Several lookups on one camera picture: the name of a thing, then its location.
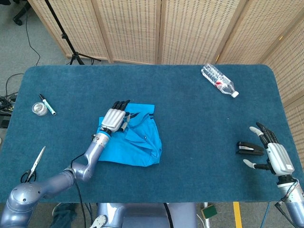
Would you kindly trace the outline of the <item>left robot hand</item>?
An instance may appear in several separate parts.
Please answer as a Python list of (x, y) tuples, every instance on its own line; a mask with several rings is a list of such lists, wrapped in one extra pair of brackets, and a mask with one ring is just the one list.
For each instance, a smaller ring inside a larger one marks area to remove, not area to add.
[(129, 102), (130, 100), (116, 101), (105, 114), (99, 130), (109, 135), (117, 131), (124, 131), (131, 119), (131, 114), (125, 111)]

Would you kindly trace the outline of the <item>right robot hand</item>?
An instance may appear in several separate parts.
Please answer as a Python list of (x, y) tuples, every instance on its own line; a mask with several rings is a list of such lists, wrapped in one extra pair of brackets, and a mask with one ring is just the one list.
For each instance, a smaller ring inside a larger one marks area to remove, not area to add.
[(278, 142), (277, 137), (271, 130), (259, 122), (256, 122), (256, 125), (258, 128), (250, 126), (249, 129), (262, 142), (268, 157), (267, 163), (257, 164), (244, 159), (244, 164), (252, 169), (270, 170), (277, 177), (292, 175), (295, 169), (285, 147)]

